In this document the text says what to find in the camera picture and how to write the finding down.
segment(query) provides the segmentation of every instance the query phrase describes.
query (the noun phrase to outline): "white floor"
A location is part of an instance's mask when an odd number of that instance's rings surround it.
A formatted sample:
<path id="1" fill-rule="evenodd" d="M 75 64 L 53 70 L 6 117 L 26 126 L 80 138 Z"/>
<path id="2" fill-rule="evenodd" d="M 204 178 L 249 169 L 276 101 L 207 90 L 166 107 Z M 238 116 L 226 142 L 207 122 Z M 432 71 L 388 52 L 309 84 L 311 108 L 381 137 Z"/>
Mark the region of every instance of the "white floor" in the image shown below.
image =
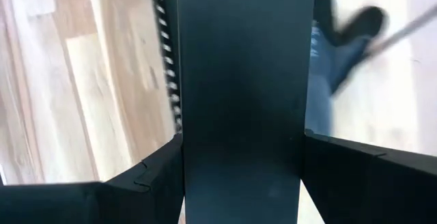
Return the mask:
<path id="1" fill-rule="evenodd" d="M 389 21 L 375 46 L 437 5 L 437 0 L 336 0 L 338 25 L 364 5 Z M 357 68 L 335 98 L 334 136 L 437 156 L 437 19 Z M 299 223 L 323 223 L 305 188 Z"/>

